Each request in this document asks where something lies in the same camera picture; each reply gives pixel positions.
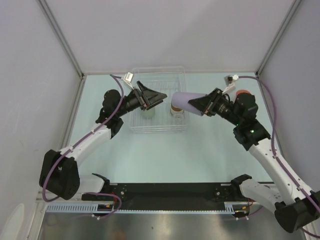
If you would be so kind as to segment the purple cup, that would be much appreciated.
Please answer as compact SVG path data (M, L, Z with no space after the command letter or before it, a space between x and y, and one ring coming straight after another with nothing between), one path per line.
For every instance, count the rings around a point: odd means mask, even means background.
M183 109L186 112L202 116L203 113L191 106L188 101L191 99L201 98L203 96L206 96L206 94L192 92L175 92L172 95L171 104L173 104L177 108Z

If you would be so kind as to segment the clear glass cup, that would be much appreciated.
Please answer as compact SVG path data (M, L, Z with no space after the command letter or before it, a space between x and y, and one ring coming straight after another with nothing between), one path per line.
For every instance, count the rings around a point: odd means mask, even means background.
M177 114L173 114L172 115L172 124L173 125L185 125L186 124L186 119L185 119L185 116L184 114L180 114L180 113L177 113Z

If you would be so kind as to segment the green cup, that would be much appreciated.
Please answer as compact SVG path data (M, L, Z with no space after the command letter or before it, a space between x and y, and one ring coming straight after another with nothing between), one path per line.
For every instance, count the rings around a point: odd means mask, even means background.
M156 115L156 109L154 107L153 108L148 108L146 110L143 110L141 112L141 115L145 119L152 119Z

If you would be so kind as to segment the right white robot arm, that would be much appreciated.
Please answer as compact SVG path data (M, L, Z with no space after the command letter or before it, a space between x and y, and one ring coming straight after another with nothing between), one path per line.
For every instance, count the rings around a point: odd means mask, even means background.
M271 135L256 119L258 105L254 95L242 92L230 101L216 88L210 94L190 99L188 104L201 115L219 115L234 124L235 139L262 165L277 188L274 191L244 174L232 180L230 194L235 200L256 201L274 213L288 233L320 217L320 193L313 191L275 149Z

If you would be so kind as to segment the pink cup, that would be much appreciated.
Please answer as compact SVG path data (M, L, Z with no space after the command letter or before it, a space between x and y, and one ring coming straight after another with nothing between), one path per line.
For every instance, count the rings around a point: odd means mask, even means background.
M251 94L248 90L245 89L240 89L236 92L236 96L238 96L239 94Z

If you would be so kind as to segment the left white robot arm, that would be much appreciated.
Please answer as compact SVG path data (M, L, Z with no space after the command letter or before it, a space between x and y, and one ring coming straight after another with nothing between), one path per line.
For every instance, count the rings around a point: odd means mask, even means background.
M122 116L135 110L150 110L167 98L165 93L152 90L140 81L128 95L124 90L111 89L104 94L102 108L92 130L76 143L59 151L49 150L45 155L40 172L39 185L42 198L49 202L46 192L56 198L70 200L78 193L93 193L98 199L110 196L107 178L92 173L80 176L79 167L99 146L111 140L123 126Z

